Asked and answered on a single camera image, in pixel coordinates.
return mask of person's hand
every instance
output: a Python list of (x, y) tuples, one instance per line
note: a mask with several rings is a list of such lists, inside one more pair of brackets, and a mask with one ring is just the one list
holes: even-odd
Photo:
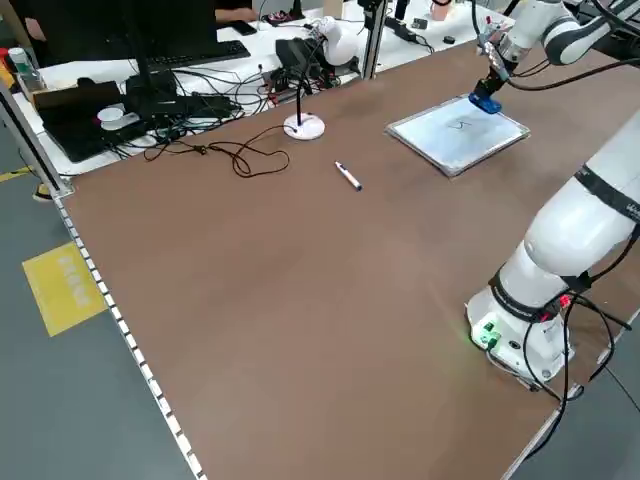
[(251, 8), (238, 8), (233, 11), (235, 20), (241, 20), (243, 22), (254, 22), (258, 19), (258, 14)]

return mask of whiteboard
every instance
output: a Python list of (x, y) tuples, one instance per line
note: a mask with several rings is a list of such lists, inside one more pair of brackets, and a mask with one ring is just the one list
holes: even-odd
[(449, 177), (530, 133), (502, 113), (480, 110), (466, 95), (392, 123), (386, 131)]

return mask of black strap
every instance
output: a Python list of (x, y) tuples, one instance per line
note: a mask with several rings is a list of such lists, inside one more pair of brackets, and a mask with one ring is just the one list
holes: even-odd
[(589, 190), (592, 195), (598, 197), (602, 203), (613, 208), (620, 215), (640, 223), (640, 203), (613, 188), (589, 167), (583, 165), (576, 172), (574, 178)]
[(555, 318), (558, 313), (560, 313), (561, 304), (560, 300), (556, 300), (551, 305), (545, 307), (529, 307), (528, 305), (524, 305), (523, 303), (518, 302), (515, 298), (507, 293), (502, 282), (500, 281), (500, 270), (496, 272), (496, 274), (489, 280), (489, 287), (491, 288), (491, 293), (493, 294), (493, 298), (496, 299), (496, 302), (520, 320), (524, 320), (529, 323), (540, 323), (545, 320), (551, 320)]
[(582, 272), (580, 276), (560, 277), (567, 286), (575, 293), (584, 293), (591, 288), (593, 284), (589, 272)]

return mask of brown table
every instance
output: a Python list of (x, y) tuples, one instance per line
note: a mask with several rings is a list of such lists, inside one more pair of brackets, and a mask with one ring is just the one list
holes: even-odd
[[(536, 80), (606, 62), (590, 53)], [(165, 154), (75, 181), (64, 203), (210, 479), (496, 479), (550, 415), (549, 397), (473, 347), (464, 302), (640, 108), (640, 74), (503, 89), (532, 137), (453, 181), (383, 133), (485, 72), (462, 46), (306, 99), (322, 138), (274, 131), (256, 144), (289, 152), (278, 175), (245, 180), (221, 154)], [(188, 141), (245, 141), (293, 109)], [(637, 267), (632, 254), (593, 297), (630, 316)], [(572, 365), (586, 365), (602, 327), (575, 317)]]

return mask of gray floor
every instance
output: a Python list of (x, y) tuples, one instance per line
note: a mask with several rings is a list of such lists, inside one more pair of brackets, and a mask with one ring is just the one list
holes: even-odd
[[(0, 172), (10, 145), (0, 128)], [(36, 184), (0, 183), (0, 478), (193, 480), (108, 312), (49, 338), (22, 261), (69, 236)]]
[[(0, 172), (21, 166), (0, 128)], [(21, 263), (69, 237), (52, 205), (31, 200), (36, 184), (0, 183), (0, 478), (192, 480), (109, 314), (47, 335)], [(640, 333), (624, 335), (611, 368), (640, 400), (638, 352)], [(639, 454), (640, 414), (603, 373), (513, 478), (637, 479)]]
[[(610, 369), (640, 402), (640, 319), (635, 322), (637, 330), (622, 336)], [(512, 478), (640, 478), (640, 413), (611, 375), (602, 372), (570, 405), (547, 447)]]

